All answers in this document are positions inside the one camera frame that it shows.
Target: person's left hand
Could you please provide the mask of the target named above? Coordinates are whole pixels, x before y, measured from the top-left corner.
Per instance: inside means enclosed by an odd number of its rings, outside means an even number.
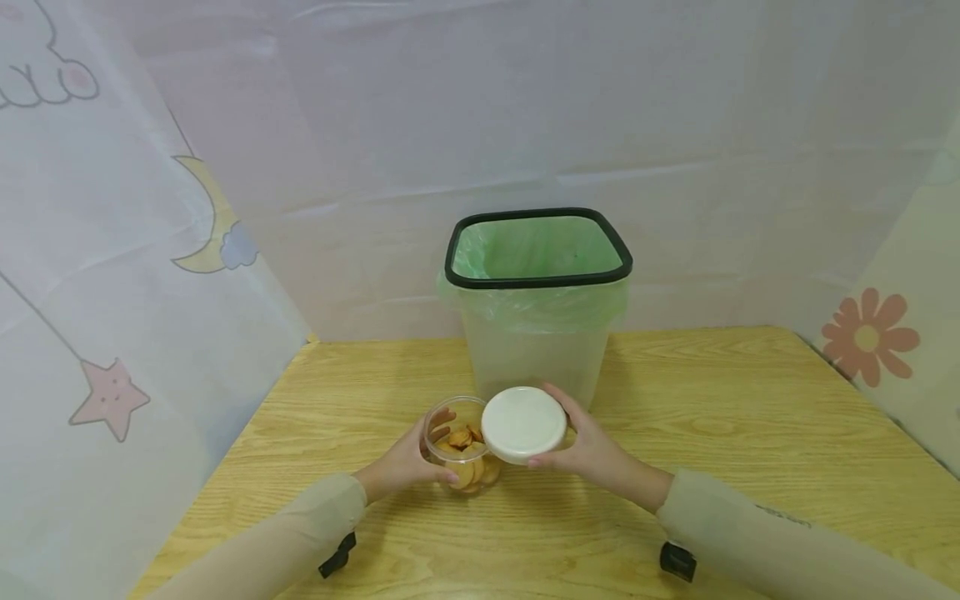
[[[449,433],[450,428],[444,426],[438,429],[437,427],[456,417],[456,414],[448,408],[434,415],[429,426],[426,423],[426,415],[420,417],[383,456],[353,473],[367,492],[367,505],[415,483],[424,481],[456,483],[458,479],[456,473],[427,460],[429,454],[426,444],[423,443],[424,428],[431,432],[431,441],[438,440]]]

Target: hand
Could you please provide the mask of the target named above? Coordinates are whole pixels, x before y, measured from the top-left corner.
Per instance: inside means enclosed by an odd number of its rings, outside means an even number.
[[[560,388],[545,384],[543,389],[563,406],[570,424],[577,431],[577,440],[569,448],[532,457],[528,466],[580,475],[590,483],[655,513],[666,500],[673,475],[628,454]]]
[[[431,441],[437,441],[450,432],[449,427],[439,425],[456,419],[457,415],[446,408],[439,411],[429,430]],[[353,477],[360,482],[367,492],[367,505],[399,492],[415,483],[424,481],[439,481],[456,483],[457,474],[448,468],[434,465],[427,461],[426,445],[423,443],[423,430],[426,427],[426,415],[420,417],[396,443],[366,467],[353,473]]]

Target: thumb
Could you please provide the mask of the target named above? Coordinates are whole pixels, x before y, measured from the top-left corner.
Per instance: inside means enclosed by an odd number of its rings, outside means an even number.
[[[433,479],[437,483],[457,483],[460,481],[460,477],[457,476],[455,472],[449,468],[443,468],[439,465],[428,465],[429,479]]]
[[[563,470],[570,471],[570,450],[558,450],[556,452],[546,452],[530,457],[527,461],[527,467],[544,470]]]

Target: star print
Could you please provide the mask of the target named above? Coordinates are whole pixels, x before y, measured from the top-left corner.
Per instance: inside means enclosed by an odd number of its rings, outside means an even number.
[[[71,425],[104,421],[110,433],[123,442],[130,429],[130,413],[150,401],[150,397],[130,381],[130,374],[120,359],[104,369],[85,360],[80,366],[90,384],[90,395],[70,418]]]

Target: black strap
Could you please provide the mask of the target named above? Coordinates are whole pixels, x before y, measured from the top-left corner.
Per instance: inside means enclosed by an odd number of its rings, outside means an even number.
[[[660,568],[692,584],[697,559],[687,550],[668,541],[660,549]]]
[[[347,561],[350,559],[350,550],[357,545],[356,534],[352,531],[348,536],[340,542],[340,546],[337,547],[337,551],[333,553],[326,563],[320,565],[317,569],[320,571],[320,574],[324,576],[324,579],[333,574],[334,571],[342,569],[347,565]]]

